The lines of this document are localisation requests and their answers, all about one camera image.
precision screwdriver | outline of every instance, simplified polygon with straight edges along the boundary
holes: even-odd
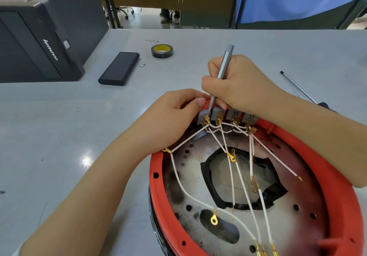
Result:
[[[226,72],[229,61],[231,60],[231,57],[232,57],[233,48],[235,48],[234,45],[227,45],[226,51],[224,52],[224,55],[223,55],[221,68],[219,69],[219,73],[218,73],[219,79],[223,79],[224,73]],[[210,98],[210,103],[209,103],[209,108],[208,108],[209,117],[210,117],[210,111],[213,109],[215,99],[216,99],[215,96],[211,96]]]
[[[331,110],[331,111],[334,111],[334,110],[332,110],[332,109],[330,109],[330,107],[327,105],[327,103],[325,103],[325,102],[320,102],[320,103],[317,103],[313,98],[311,98],[305,91],[303,91],[302,90],[302,88],[301,87],[299,87],[298,85],[297,85],[297,83],[295,83],[289,76],[287,76],[286,75],[286,73],[285,72],[283,72],[283,71],[280,71],[280,73],[281,73],[281,75],[283,75],[284,77],[286,77],[290,82],[292,82],[299,90],[301,90],[301,92],[303,93],[303,94],[305,94],[309,99],[310,99],[310,101],[312,101],[314,104],[316,104],[316,105],[319,105],[319,106],[322,106],[323,108],[326,108],[326,109],[329,109],[329,110]]]

gray table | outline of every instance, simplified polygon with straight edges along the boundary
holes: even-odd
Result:
[[[172,45],[175,54],[153,58],[157,42]],[[0,255],[30,236],[154,100],[170,90],[200,89],[208,60],[222,55],[227,43],[284,90],[299,95],[280,70],[316,101],[367,124],[364,30],[110,30],[79,82],[0,85],[0,190],[6,192],[0,194]],[[140,53],[127,86],[100,85],[119,51]],[[129,180],[102,255],[162,255],[149,220],[148,172],[146,158]],[[366,220],[367,189],[356,193]]]

person's left hand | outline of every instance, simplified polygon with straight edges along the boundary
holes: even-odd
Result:
[[[165,93],[126,131],[138,139],[145,155],[175,143],[210,96],[194,89]]]

red plastic frame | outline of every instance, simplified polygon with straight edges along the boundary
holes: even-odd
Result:
[[[208,102],[201,110],[208,108]],[[258,119],[256,125],[273,133],[290,145],[309,165],[324,194],[329,215],[330,236],[317,240],[328,256],[360,256],[364,233],[361,209],[351,183],[322,156],[298,138],[276,125]],[[207,255],[186,233],[168,202],[162,179],[163,152],[152,154],[149,183],[154,211],[162,232],[176,255]]]

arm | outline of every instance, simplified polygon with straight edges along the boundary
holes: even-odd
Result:
[[[99,255],[135,167],[146,156],[176,142],[208,98],[192,89],[160,97],[104,150],[24,243],[21,255]]]
[[[202,88],[228,105],[268,120],[318,152],[356,187],[367,185],[367,126],[331,110],[293,96],[262,73],[244,55],[234,55],[226,80],[217,77],[221,58],[209,61],[212,77],[203,77]]]

